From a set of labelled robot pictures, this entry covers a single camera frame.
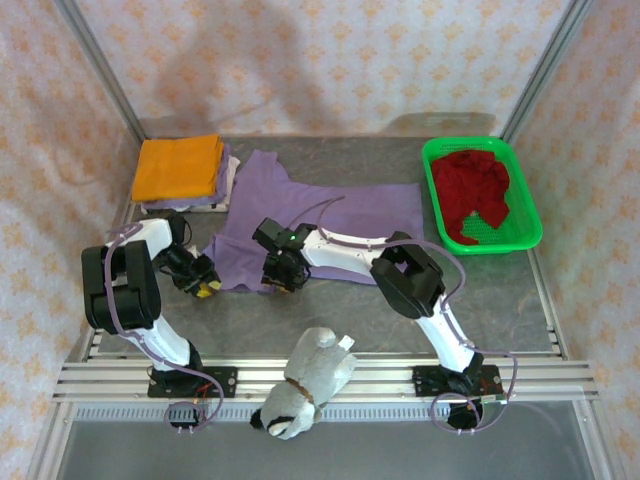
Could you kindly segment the purple t-shirt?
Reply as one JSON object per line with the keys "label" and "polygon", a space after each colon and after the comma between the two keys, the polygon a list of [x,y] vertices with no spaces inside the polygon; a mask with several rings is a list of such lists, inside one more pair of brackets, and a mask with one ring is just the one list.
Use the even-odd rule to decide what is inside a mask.
{"label": "purple t-shirt", "polygon": [[266,218],[292,229],[319,223],[325,230],[355,237],[389,237],[396,231],[424,237],[418,184],[307,185],[289,178],[275,152],[255,150],[236,175],[222,231],[204,249],[223,291],[273,291],[261,282],[267,251],[252,239]]}

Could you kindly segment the folded white t-shirt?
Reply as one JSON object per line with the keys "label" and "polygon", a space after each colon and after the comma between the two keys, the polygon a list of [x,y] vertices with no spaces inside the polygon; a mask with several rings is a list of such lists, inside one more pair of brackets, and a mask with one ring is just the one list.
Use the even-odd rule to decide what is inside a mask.
{"label": "folded white t-shirt", "polygon": [[189,210],[191,212],[197,213],[226,213],[229,209],[229,204],[231,200],[231,193],[235,182],[236,171],[234,169],[228,169],[226,176],[224,178],[223,186],[223,195],[217,197],[213,203],[207,205],[198,205],[190,207]]}

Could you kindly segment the grey plush toy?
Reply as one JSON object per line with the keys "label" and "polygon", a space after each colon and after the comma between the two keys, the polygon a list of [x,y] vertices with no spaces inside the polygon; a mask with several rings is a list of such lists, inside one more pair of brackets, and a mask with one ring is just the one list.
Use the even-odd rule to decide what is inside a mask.
{"label": "grey plush toy", "polygon": [[284,368],[284,379],[251,416],[250,425],[280,440],[309,431],[322,411],[351,380],[355,340],[327,327],[312,327],[299,338]]}

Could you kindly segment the perforated metal strip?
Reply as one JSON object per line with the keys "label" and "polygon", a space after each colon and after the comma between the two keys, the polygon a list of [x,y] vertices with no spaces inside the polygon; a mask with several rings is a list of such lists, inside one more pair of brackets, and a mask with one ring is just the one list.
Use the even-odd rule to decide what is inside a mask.
{"label": "perforated metal strip", "polygon": [[[255,402],[231,402],[222,407],[218,422],[247,422],[258,408]],[[80,422],[160,422],[164,421],[167,406],[162,403],[82,403],[75,411],[74,419]],[[575,419],[574,404],[565,402],[526,403],[515,402],[507,407],[507,415],[534,414],[546,420],[559,422]],[[321,419],[324,422],[417,422],[430,418],[425,403],[337,403],[326,407]]]}

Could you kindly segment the red t-shirt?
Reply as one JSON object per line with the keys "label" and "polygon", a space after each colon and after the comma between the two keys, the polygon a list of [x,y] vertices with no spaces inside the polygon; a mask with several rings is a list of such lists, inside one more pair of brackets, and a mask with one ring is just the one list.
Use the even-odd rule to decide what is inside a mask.
{"label": "red t-shirt", "polygon": [[445,230],[456,243],[479,244],[463,233],[464,221],[473,214],[493,229],[498,229],[509,215],[505,194],[510,177],[493,152],[452,152],[435,160],[431,172]]}

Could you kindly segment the green plastic basket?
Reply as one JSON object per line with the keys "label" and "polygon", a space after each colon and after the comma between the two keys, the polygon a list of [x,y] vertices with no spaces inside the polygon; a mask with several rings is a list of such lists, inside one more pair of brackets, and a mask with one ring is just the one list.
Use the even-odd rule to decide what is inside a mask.
{"label": "green plastic basket", "polygon": [[[461,245],[447,234],[440,211],[438,195],[431,172],[431,164],[452,152],[462,150],[483,150],[495,154],[503,163],[510,177],[510,187],[505,201],[510,213],[498,229],[487,225],[473,214],[464,221],[463,233],[479,241],[478,245]],[[427,186],[434,209],[437,230],[446,248],[456,255],[504,254],[535,247],[543,235],[543,227],[520,168],[518,158],[506,142],[487,136],[440,137],[427,141],[422,149],[422,160]]]}

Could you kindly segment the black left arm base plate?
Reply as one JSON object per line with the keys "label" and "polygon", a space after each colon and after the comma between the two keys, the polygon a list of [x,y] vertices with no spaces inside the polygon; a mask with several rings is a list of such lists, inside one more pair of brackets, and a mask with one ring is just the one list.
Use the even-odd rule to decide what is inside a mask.
{"label": "black left arm base plate", "polygon": [[[213,377],[222,387],[225,398],[234,398],[238,369],[235,367],[205,366],[203,372]],[[176,370],[148,371],[149,398],[218,398],[220,396],[216,386],[201,376],[187,374]]]}

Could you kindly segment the aluminium front rail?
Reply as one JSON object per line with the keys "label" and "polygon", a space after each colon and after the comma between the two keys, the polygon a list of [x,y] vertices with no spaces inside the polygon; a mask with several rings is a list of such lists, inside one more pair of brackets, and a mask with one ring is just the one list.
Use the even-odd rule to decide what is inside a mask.
{"label": "aluminium front rail", "polygon": [[[209,364],[232,366],[237,379],[231,383],[235,402],[260,401],[274,384],[283,379],[283,359],[209,359]],[[432,365],[433,358],[365,356],[351,381],[335,398],[337,402],[398,401],[415,396],[412,369]],[[518,361],[514,384],[510,383],[511,363],[493,361],[500,371],[505,390],[514,401],[592,400],[599,397],[594,374],[588,363],[559,357],[527,357]],[[150,367],[141,358],[93,358],[84,363],[63,365],[54,389],[58,402],[143,401],[147,398]]]}

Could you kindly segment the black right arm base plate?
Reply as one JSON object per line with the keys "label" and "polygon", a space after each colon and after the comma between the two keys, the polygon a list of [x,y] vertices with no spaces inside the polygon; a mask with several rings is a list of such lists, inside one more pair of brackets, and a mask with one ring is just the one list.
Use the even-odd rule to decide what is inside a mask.
{"label": "black right arm base plate", "polygon": [[477,371],[454,372],[441,366],[415,366],[412,383],[417,397],[435,397],[456,393],[468,397],[502,395],[504,389],[499,369],[482,365]]}

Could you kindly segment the aluminium frame post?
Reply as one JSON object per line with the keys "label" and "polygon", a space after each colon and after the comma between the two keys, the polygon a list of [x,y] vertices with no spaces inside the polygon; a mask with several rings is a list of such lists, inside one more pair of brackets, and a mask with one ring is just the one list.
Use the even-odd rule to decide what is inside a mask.
{"label": "aluminium frame post", "polygon": [[80,48],[101,81],[106,93],[114,103],[128,131],[132,134],[136,142],[141,145],[146,139],[142,124],[77,1],[53,0],[53,3],[76,37]]}
{"label": "aluminium frame post", "polygon": [[521,129],[533,113],[546,85],[553,78],[567,49],[579,33],[593,3],[594,0],[569,1],[500,134],[503,141],[509,144],[516,141]]}

